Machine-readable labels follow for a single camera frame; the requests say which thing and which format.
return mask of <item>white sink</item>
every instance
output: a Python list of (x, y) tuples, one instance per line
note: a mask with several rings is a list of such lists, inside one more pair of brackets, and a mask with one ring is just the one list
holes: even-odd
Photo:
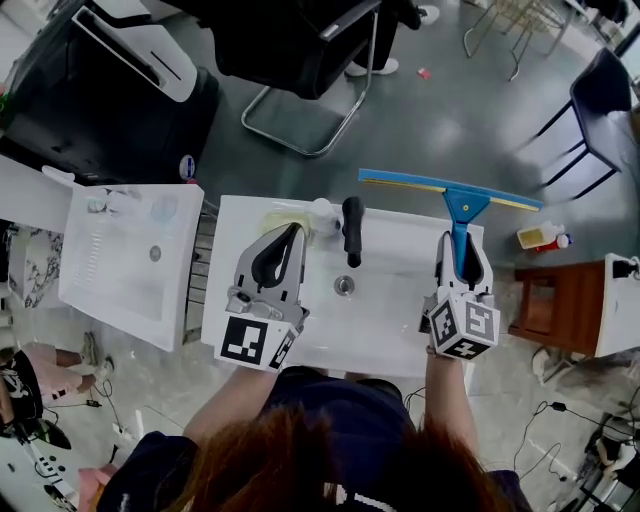
[(59, 297), (98, 320), (171, 351), (182, 344), (189, 268), (204, 193), (196, 185), (109, 186), (130, 199), (89, 212), (103, 187), (74, 188)]
[[(238, 258), (262, 234), (268, 213), (306, 210), (309, 203), (257, 197), (223, 196), (210, 267), (203, 343), (227, 305)], [(334, 205), (336, 212), (340, 206)], [(344, 238), (314, 237), (307, 247), (302, 305), (311, 311), (296, 340), (289, 364), (375, 375), (424, 377), (427, 335), (418, 332), (424, 297), (436, 291), (433, 277), (437, 245), (451, 222), (368, 208), (362, 223), (362, 265), (352, 269)], [(482, 244), (483, 229), (469, 226)], [(350, 295), (334, 283), (353, 279)]]

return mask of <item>person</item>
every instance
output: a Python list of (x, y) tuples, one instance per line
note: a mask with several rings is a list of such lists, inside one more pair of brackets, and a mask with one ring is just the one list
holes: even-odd
[(238, 367), (182, 436), (147, 434), (98, 512), (528, 510), (514, 472), (486, 473), (460, 361), (428, 356), (416, 429), (391, 383)]
[[(82, 363), (97, 367), (97, 371), (81, 375), (70, 369)], [(14, 421), (42, 417), (43, 405), (68, 393), (88, 391), (106, 380), (113, 369), (111, 357), (100, 361), (92, 333), (85, 333), (81, 353), (34, 342), (19, 352), (0, 350), (0, 427), (4, 430)]]
[[(406, 25), (411, 30), (418, 30), (421, 25), (435, 23), (439, 16), (440, 10), (434, 5), (416, 7), (412, 0), (383, 0), (378, 13), (378, 28), (371, 73), (390, 75), (398, 70), (400, 66), (398, 61), (389, 57), (398, 23)], [(351, 77), (366, 75), (368, 59), (369, 45), (353, 59), (353, 62), (349, 63), (345, 74)]]

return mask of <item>black chair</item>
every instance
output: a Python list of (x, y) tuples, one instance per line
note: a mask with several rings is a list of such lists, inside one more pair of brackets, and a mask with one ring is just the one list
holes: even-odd
[[(221, 73), (266, 86), (242, 113), (242, 124), (248, 130), (304, 156), (318, 157), (334, 146), (362, 105), (371, 84), (381, 0), (345, 2), (353, 7), (338, 15), (332, 15), (331, 10), (339, 8), (340, 2), (322, 0), (165, 1), (211, 28)], [(329, 142), (319, 150), (305, 150), (248, 123), (250, 114), (272, 88), (293, 92), (302, 99), (320, 98), (367, 45), (364, 90)]]
[(603, 48), (593, 61), (571, 85), (571, 101), (569, 101), (544, 127), (536, 134), (539, 137), (546, 132), (568, 109), (573, 110), (578, 119), (583, 140), (567, 151), (586, 146), (582, 152), (568, 163), (544, 186), (555, 183), (569, 170), (591, 153), (607, 164), (610, 171), (598, 179), (573, 199), (578, 199), (591, 192), (601, 183), (608, 180), (616, 172), (623, 172), (627, 164), (620, 156), (621, 148), (625, 145), (635, 146), (629, 134), (610, 118), (612, 112), (627, 112), (631, 110), (630, 78), (624, 65), (613, 52)]

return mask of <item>black faucet handle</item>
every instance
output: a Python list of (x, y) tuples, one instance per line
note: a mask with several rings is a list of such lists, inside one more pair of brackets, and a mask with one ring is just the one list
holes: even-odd
[(364, 212), (364, 203), (359, 197), (348, 197), (342, 203), (344, 250), (348, 254), (347, 263), (351, 268), (359, 267), (362, 263), (360, 254), (362, 253), (362, 217)]

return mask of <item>chair leg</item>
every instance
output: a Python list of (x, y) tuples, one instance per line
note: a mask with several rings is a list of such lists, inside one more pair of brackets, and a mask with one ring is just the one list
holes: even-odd
[(355, 105), (351, 108), (349, 113), (344, 117), (344, 119), (342, 120), (342, 122), (340, 123), (336, 131), (333, 132), (333, 135), (331, 136), (331, 139), (329, 140), (329, 142), (325, 144), (322, 148), (320, 148), (317, 151), (307, 151), (306, 149), (298, 147), (290, 142), (287, 142), (286, 140), (280, 139), (278, 137), (275, 137), (274, 135), (271, 135), (262, 130), (259, 130), (258, 128), (255, 128), (254, 126), (251, 126), (249, 123), (247, 123), (247, 118), (256, 109), (258, 104), (264, 99), (267, 93), (271, 90), (271, 87), (265, 87), (264, 89), (262, 89), (262, 91), (260, 91), (258, 96), (256, 96), (254, 100), (251, 103), (249, 103), (249, 106), (244, 110), (244, 112), (242, 113), (242, 117), (240, 118), (240, 121), (242, 122), (242, 126), (244, 126), (247, 130), (257, 133), (258, 135), (261, 135), (263, 137), (266, 137), (267, 139), (272, 140), (273, 142), (277, 142), (278, 144), (281, 144), (289, 149), (292, 149), (306, 157), (317, 158), (327, 153), (331, 148), (333, 148), (336, 142), (338, 142), (338, 139), (340, 138), (342, 133), (345, 131), (345, 129), (353, 119), (353, 116), (358, 111), (358, 109), (360, 108), (360, 105), (362, 105), (362, 102), (367, 96), (367, 92), (369, 91), (369, 87), (371, 86), (371, 73), (373, 71), (373, 56), (376, 48), (377, 32), (378, 32), (378, 12), (375, 11), (373, 13), (373, 28), (371, 30), (371, 40), (369, 41), (369, 55), (367, 58), (367, 81), (365, 83), (364, 90), (360, 94), (358, 101), (356, 101)]
[[(516, 57), (516, 48), (520, 44), (520, 41), (522, 40), (522, 37), (524, 36), (525, 32), (529, 33), (527, 35), (527, 40), (524, 43), (524, 46), (522, 48), (522, 52), (520, 52), (520, 56)], [(520, 37), (516, 41), (516, 44), (514, 44), (513, 48), (511, 48), (511, 56), (515, 60), (515, 64), (516, 65), (513, 68), (513, 71), (511, 72), (511, 77), (509, 77), (509, 82), (513, 82), (513, 80), (518, 76), (518, 73), (520, 73), (520, 60), (524, 56), (524, 52), (527, 51), (527, 47), (529, 46), (529, 41), (531, 41), (531, 36), (532, 35), (533, 35), (533, 27), (531, 27), (531, 22), (529, 21), (529, 22), (527, 22), (527, 24), (522, 29), (522, 34), (520, 34)]]
[(533, 6), (534, 2), (535, 0), (529, 0), (527, 4), (522, 8), (520, 13), (513, 19), (511, 23), (509, 23), (509, 26), (502, 31), (502, 33), (508, 34), (509, 32), (511, 32), (511, 29), (515, 27), (516, 24), (522, 19), (522, 17), (527, 13), (527, 11)]
[(577, 157), (575, 157), (571, 162), (569, 162), (567, 165), (565, 165), (564, 168), (559, 173), (557, 173), (553, 178), (551, 178), (549, 181), (547, 181), (544, 184), (544, 186), (548, 187), (552, 183), (555, 183), (556, 181), (558, 181), (565, 174), (567, 174), (574, 165), (576, 165), (580, 160), (582, 160), (585, 156), (587, 156), (588, 153), (589, 153), (589, 150), (585, 149), (582, 153), (580, 153)]
[(564, 20), (564, 24), (562, 25), (562, 28), (560, 29), (560, 32), (558, 32), (556, 40), (551, 45), (551, 49), (545, 54), (545, 57), (549, 57), (554, 52), (554, 50), (557, 48), (557, 46), (560, 44), (560, 41), (564, 37), (564, 33), (569, 28), (569, 25), (571, 25), (571, 23), (573, 23), (573, 20), (576, 17), (577, 11), (573, 7), (569, 7), (569, 9), (571, 9), (571, 12), (567, 16), (567, 19)]
[(570, 106), (571, 106), (571, 101), (567, 101), (567, 104), (564, 107), (562, 107), (560, 110), (558, 110), (558, 113), (555, 116), (553, 116), (549, 120), (549, 122), (542, 127), (542, 130), (536, 133), (536, 137), (540, 137), (540, 135), (546, 132), (551, 127), (551, 125), (553, 125), (553, 123), (555, 123), (558, 119), (562, 117), (562, 115), (569, 109)]
[(489, 22), (489, 24), (487, 25), (487, 28), (484, 30), (484, 32), (480, 36), (480, 39), (478, 39), (478, 44), (476, 44), (476, 47), (473, 49), (473, 51), (469, 50), (469, 46), (467, 45), (467, 36), (469, 34), (471, 34), (471, 32), (473, 32), (478, 27), (478, 25), (480, 25), (480, 22), (482, 22), (482, 20), (484, 19), (484, 17), (487, 14), (489, 14), (489, 11), (491, 10), (492, 7), (494, 7), (494, 5), (495, 4), (489, 5), (489, 7), (487, 7), (487, 9), (484, 11), (484, 13), (482, 13), (482, 16), (480, 16), (480, 18), (478, 18), (478, 21), (476, 21), (475, 25), (473, 27), (471, 27), (469, 30), (467, 30), (464, 33), (464, 35), (462, 36), (462, 46), (464, 46), (464, 51), (467, 54), (467, 57), (469, 57), (469, 58), (473, 57), (476, 54), (476, 52), (478, 51), (478, 48), (480, 48), (480, 45), (482, 44), (483, 39), (489, 33), (489, 29), (491, 28), (491, 25), (493, 25), (493, 23), (496, 21), (496, 18), (500, 14), (500, 11), (498, 11), (498, 9), (496, 9), (496, 14), (494, 15), (493, 18), (491, 18), (491, 21)]
[(582, 196), (587, 195), (589, 192), (591, 192), (594, 188), (596, 188), (598, 185), (601, 185), (602, 183), (604, 183), (605, 181), (607, 181), (609, 178), (611, 178), (611, 176), (613, 176), (614, 174), (616, 174), (617, 171), (614, 169), (611, 169), (607, 174), (605, 174), (602, 178), (600, 178), (598, 181), (592, 183), (591, 185), (589, 185), (587, 188), (585, 188), (582, 192), (580, 192), (577, 196), (573, 196), (571, 199), (580, 199)]
[(569, 153), (571, 153), (572, 151), (575, 151), (576, 149), (578, 149), (580, 146), (582, 146), (584, 144), (584, 139), (581, 140), (580, 142), (578, 142), (575, 146), (571, 146), (570, 149), (567, 149), (563, 155), (568, 155)]

